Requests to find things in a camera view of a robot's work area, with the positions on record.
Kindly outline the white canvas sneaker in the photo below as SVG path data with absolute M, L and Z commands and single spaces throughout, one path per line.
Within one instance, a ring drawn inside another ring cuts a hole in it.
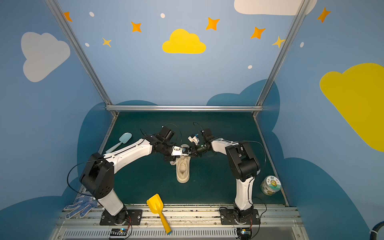
M 186 183 L 190 179 L 190 160 L 189 156 L 176 157 L 176 174 L 179 183 Z

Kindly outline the yellow toy shovel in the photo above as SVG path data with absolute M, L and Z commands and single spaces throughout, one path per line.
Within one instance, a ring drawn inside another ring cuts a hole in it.
M 147 200 L 147 205 L 153 214 L 158 215 L 160 217 L 163 227 L 165 229 L 165 232 L 167 233 L 167 235 L 170 235 L 172 233 L 172 229 L 163 214 L 164 204 L 162 202 L 160 195 L 155 194 L 151 198 L 149 198 Z

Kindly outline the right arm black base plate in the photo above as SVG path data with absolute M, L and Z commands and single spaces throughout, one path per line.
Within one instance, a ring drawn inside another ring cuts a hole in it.
M 219 208 L 222 225 L 258 225 L 261 223 L 259 212 L 253 208 L 238 210 Z

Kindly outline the right green circuit board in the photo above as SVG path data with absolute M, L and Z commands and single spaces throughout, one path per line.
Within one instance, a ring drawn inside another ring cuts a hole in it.
M 237 240 L 250 240 L 252 238 L 252 230 L 237 228 Z

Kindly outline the left side aluminium floor rail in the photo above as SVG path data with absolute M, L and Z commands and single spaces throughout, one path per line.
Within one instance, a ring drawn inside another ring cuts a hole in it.
M 99 154 L 102 154 L 104 152 L 105 146 L 106 146 L 106 144 L 108 142 L 108 139 L 109 139 L 109 137 L 111 135 L 111 132 L 112 132 L 114 126 L 115 126 L 115 123 L 116 123 L 116 121 L 118 119 L 118 116 L 119 116 L 119 113 L 117 113 L 117 115 L 115 117 L 113 117 L 113 119 L 112 119 L 112 121 L 111 121 L 111 123 L 109 125 L 109 128 L 108 128 L 108 130 L 106 132 L 106 135 L 105 135 L 105 137 L 104 137 L 104 139 L 102 141 L 102 144 L 101 144 L 101 146 L 100 146 L 100 148 L 98 150 Z

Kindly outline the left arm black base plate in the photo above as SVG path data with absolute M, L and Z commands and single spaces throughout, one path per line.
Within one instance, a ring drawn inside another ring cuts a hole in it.
M 122 209 L 117 215 L 112 216 L 107 210 L 102 213 L 100 226 L 138 226 L 141 223 L 143 210 Z

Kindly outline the aluminium floor rail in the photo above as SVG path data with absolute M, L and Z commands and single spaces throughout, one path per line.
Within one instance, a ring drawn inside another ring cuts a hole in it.
M 264 135 L 263 135 L 263 133 L 262 133 L 262 131 L 261 131 L 261 128 L 260 128 L 260 125 L 259 125 L 259 123 L 258 123 L 258 120 L 257 120 L 257 115 L 258 115 L 258 113 L 259 113 L 259 112 L 254 111 L 254 112 L 252 113 L 252 115 L 253 115 L 255 124 L 256 124 L 256 126 L 257 126 L 258 132 L 259 132 L 259 134 L 260 134 L 261 140 L 262 140 L 262 142 L 263 142 L 263 145 L 264 145 L 264 147 L 265 147 L 265 150 L 266 150 L 266 153 L 267 153 L 269 162 L 270 162 L 271 167 L 272 167 L 272 169 L 273 169 L 273 171 L 274 171 L 274 175 L 275 175 L 277 178 L 280 179 L 280 177 L 279 177 L 279 175 L 278 175 L 278 173 L 277 173 L 277 171 L 276 171 L 276 168 L 275 168 L 273 159 L 272 159 L 272 157 L 271 157 L 271 155 L 270 155 L 270 152 L 269 152 L 269 149 L 268 149 L 268 145 L 267 145 L 267 143 L 266 143 L 266 141 L 265 141 Z M 282 195 L 283 195 L 284 200 L 285 200 L 285 206 L 286 206 L 286 207 L 289 207 L 290 205 L 289 205 L 288 199 L 287 199 L 287 197 L 286 197 L 286 194 L 285 194 L 283 188 L 281 188 L 281 192 L 282 192 Z
M 98 150 L 99 154 L 102 154 L 104 152 L 105 146 L 106 146 L 106 144 L 108 142 L 108 139 L 109 139 L 109 137 L 111 135 L 111 132 L 112 132 L 114 126 L 115 126 L 115 123 L 116 123 L 116 121 L 118 119 L 118 116 L 119 116 L 119 113 L 117 113 L 117 115 L 115 117 L 113 117 L 113 119 L 112 119 L 112 121 L 111 121 L 111 123 L 109 125 L 109 128 L 108 128 L 108 130 L 106 132 L 106 135 L 105 135 L 105 137 L 104 137 L 104 139 L 102 141 L 102 144 L 101 144 L 101 146 L 100 146 L 100 148 Z

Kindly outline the green circuit board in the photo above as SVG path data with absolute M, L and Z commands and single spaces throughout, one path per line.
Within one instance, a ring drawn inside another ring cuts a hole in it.
M 237 228 L 237 240 L 250 240 L 252 238 L 252 230 Z
M 128 229 L 126 228 L 111 229 L 109 233 L 109 240 L 124 240 L 127 236 Z

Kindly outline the blue dotted work glove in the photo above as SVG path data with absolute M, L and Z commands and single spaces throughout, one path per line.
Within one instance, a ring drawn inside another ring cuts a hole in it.
M 66 214 L 66 219 L 71 219 L 78 216 L 84 218 L 91 210 L 99 206 L 99 202 L 91 195 L 90 192 L 84 192 L 79 197 L 76 197 L 72 205 L 67 205 L 64 210 L 70 211 Z

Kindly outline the light blue toy spatula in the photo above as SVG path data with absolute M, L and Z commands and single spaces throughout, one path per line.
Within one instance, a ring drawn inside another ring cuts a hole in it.
M 114 152 L 120 145 L 126 144 L 132 138 L 132 136 L 133 135 L 131 133 L 122 134 L 119 138 L 119 142 L 116 145 L 109 148 L 108 150 L 106 150 L 105 153 L 109 154 L 109 153 Z

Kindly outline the right aluminium frame post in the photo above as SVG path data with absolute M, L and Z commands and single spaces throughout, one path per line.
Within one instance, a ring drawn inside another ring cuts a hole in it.
M 292 24 L 290 25 L 290 28 L 288 30 L 288 33 L 286 35 L 286 40 L 283 42 L 283 46 L 280 48 L 278 56 L 275 60 L 275 63 L 273 65 L 273 68 L 267 78 L 266 83 L 264 84 L 262 91 L 258 97 L 256 108 L 261 109 L 263 108 L 263 104 L 268 96 L 268 93 L 270 92 L 270 89 L 279 73 L 280 68 L 282 67 L 284 60 L 290 50 L 291 45 L 294 42 L 294 39 L 306 17 L 307 9 L 310 6 L 311 1 L 310 0 L 304 0 L 300 3 L 298 11 L 292 21 Z

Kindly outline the back horizontal aluminium bar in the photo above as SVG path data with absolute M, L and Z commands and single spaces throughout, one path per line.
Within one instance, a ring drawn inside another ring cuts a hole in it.
M 107 105 L 106 110 L 117 112 L 261 112 L 263 110 L 263 107 Z

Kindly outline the right side aluminium floor rail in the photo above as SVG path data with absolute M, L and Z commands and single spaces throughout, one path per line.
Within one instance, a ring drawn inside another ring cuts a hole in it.
M 270 162 L 271 167 L 272 167 L 272 169 L 273 169 L 273 171 L 274 171 L 274 175 L 275 175 L 277 178 L 280 179 L 280 177 L 279 177 L 279 175 L 278 175 L 278 173 L 277 173 L 277 171 L 276 171 L 276 168 L 275 168 L 273 159 L 272 159 L 272 157 L 271 157 L 271 155 L 270 155 L 270 152 L 269 152 L 269 149 L 268 149 L 268 145 L 267 145 L 267 143 L 266 143 L 266 141 L 265 141 L 264 135 L 263 135 L 263 133 L 262 133 L 262 131 L 261 131 L 261 128 L 260 128 L 260 125 L 259 125 L 259 123 L 258 123 L 258 120 L 257 120 L 257 115 L 258 115 L 258 113 L 259 113 L 259 112 L 254 111 L 254 112 L 252 113 L 252 115 L 253 115 L 255 124 L 256 124 L 256 126 L 257 126 L 258 132 L 259 132 L 259 134 L 260 134 L 261 140 L 262 140 L 262 142 L 263 142 L 263 145 L 264 145 L 264 147 L 265 147 L 265 150 L 266 150 L 266 153 L 267 153 L 269 162 Z M 286 206 L 286 207 L 289 207 L 290 205 L 289 205 L 288 199 L 287 199 L 287 197 L 286 197 L 286 194 L 285 194 L 283 188 L 281 188 L 281 192 L 282 192 L 282 195 L 283 195 L 284 200 L 285 200 L 285 206 Z

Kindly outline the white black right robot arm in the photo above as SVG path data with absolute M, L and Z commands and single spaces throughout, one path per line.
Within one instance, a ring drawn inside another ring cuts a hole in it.
M 193 156 L 213 151 L 226 155 L 233 176 L 236 179 L 236 197 L 233 215 L 238 223 L 246 223 L 254 215 L 252 191 L 255 178 L 261 172 L 261 165 L 250 143 L 216 139 L 204 144 L 193 144 L 190 153 Z

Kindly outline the left green circuit board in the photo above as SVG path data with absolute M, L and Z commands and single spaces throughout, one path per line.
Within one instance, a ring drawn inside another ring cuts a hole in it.
M 126 228 L 111 229 L 109 233 L 109 240 L 124 240 L 127 236 L 128 229 Z

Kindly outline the left aluminium frame post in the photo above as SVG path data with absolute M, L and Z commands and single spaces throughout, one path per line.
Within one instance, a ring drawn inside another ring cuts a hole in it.
M 112 105 L 112 101 L 107 94 L 106 89 L 104 88 L 100 78 L 98 77 L 95 69 L 93 68 L 90 60 L 86 56 L 86 53 L 78 40 L 76 34 L 74 33 L 72 27 L 70 26 L 70 22 L 66 19 L 65 14 L 59 4 L 58 1 L 52 1 L 52 0 L 45 0 L 47 6 L 49 7 L 51 13 L 55 17 L 56 21 L 58 22 L 60 28 L 62 29 L 63 33 L 67 37 L 68 41 L 70 42 L 71 46 L 73 47 L 76 55 L 78 56 L 80 62 L 82 63 L 84 69 L 86 70 L 87 74 L 89 75 L 91 81 L 93 82 L 94 86 L 96 87 L 98 93 L 102 97 L 103 101 L 106 105 Z

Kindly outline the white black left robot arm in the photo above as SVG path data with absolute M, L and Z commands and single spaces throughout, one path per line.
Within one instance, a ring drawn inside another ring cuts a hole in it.
M 150 136 L 112 153 L 95 153 L 90 156 L 80 175 L 80 182 L 104 207 L 104 214 L 112 218 L 112 225 L 128 223 L 127 208 L 114 190 L 115 174 L 128 164 L 152 153 L 161 153 L 173 161 L 183 153 L 183 149 Z

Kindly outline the aluminium front rail platform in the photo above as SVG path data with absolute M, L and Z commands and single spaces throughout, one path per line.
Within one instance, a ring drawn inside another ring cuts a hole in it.
M 127 209 L 143 210 L 138 226 L 100 226 L 102 208 L 96 208 L 80 219 L 67 220 L 63 211 L 50 236 L 51 240 L 109 240 L 111 229 L 126 228 L 124 240 L 236 240 L 237 228 L 252 230 L 253 240 L 307 240 L 309 236 L 299 211 L 283 205 L 255 205 L 261 214 L 258 225 L 222 225 L 219 208 L 230 205 L 165 205 L 163 214 L 172 233 L 167 235 L 160 217 L 146 205 L 128 205 Z

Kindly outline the round tin can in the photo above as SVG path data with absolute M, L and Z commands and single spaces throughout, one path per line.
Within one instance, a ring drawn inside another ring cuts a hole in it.
M 267 176 L 261 183 L 261 191 L 267 196 L 274 195 L 281 188 L 282 184 L 276 176 Z

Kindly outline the aluminium frame post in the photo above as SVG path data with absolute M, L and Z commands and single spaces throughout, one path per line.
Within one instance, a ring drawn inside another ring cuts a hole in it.
M 87 74 L 89 75 L 91 81 L 93 82 L 94 86 L 96 87 L 98 93 L 102 97 L 103 101 L 106 105 L 112 105 L 112 101 L 107 94 L 106 89 L 104 88 L 100 78 L 98 77 L 95 69 L 93 68 L 90 60 L 86 56 L 86 53 L 78 40 L 76 34 L 74 33 L 72 27 L 70 26 L 70 22 L 66 19 L 65 14 L 59 4 L 58 1 L 52 1 L 52 0 L 45 0 L 47 6 L 49 7 L 51 13 L 55 17 L 56 21 L 58 22 L 60 28 L 62 29 L 63 33 L 67 37 L 68 41 L 70 42 L 71 46 L 73 47 L 76 55 L 78 56 L 80 62 L 82 63 L 84 69 L 86 70 Z
M 310 0 L 304 0 L 300 3 L 298 11 L 292 21 L 292 24 L 290 25 L 290 28 L 288 30 L 288 33 L 286 35 L 286 40 L 283 42 L 283 46 L 280 48 L 278 56 L 275 60 L 275 63 L 273 65 L 273 68 L 267 78 L 266 83 L 264 84 L 262 91 L 258 97 L 256 108 L 261 109 L 263 108 L 263 104 L 268 96 L 268 93 L 270 92 L 270 89 L 279 73 L 280 68 L 282 67 L 284 60 L 290 50 L 291 45 L 294 42 L 294 39 L 306 17 L 307 9 L 310 6 L 311 1 Z

